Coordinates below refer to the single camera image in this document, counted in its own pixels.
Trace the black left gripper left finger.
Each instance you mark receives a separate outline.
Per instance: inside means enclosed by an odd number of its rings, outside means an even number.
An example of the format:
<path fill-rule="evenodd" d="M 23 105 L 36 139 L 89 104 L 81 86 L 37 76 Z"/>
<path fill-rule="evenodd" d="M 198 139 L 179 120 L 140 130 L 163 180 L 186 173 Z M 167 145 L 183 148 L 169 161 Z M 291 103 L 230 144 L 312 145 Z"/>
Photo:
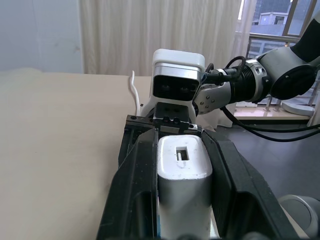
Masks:
<path fill-rule="evenodd" d="M 96 238 L 151 240 L 157 238 L 158 131 L 142 133 L 116 171 Z"/>

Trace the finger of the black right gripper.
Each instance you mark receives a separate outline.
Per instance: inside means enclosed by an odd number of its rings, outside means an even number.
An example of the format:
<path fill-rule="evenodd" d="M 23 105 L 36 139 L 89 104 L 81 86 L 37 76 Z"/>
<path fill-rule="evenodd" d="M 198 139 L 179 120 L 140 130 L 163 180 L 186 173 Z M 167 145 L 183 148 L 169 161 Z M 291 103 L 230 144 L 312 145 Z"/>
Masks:
<path fill-rule="evenodd" d="M 121 167 L 122 163 L 124 162 L 125 158 L 127 157 L 128 153 L 132 148 L 133 135 L 134 135 L 134 130 L 132 128 L 129 128 L 129 127 L 124 128 L 122 141 L 121 141 L 121 145 L 118 153 L 118 168 Z"/>

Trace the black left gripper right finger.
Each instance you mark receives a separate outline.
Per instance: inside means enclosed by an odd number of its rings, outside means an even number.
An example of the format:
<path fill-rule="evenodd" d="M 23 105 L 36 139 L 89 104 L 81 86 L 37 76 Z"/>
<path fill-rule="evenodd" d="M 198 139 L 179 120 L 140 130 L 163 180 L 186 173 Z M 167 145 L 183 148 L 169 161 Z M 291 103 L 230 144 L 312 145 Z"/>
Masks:
<path fill-rule="evenodd" d="M 202 132 L 201 140 L 212 165 L 211 206 L 219 236 L 298 239 L 268 183 L 234 143 L 210 130 Z"/>

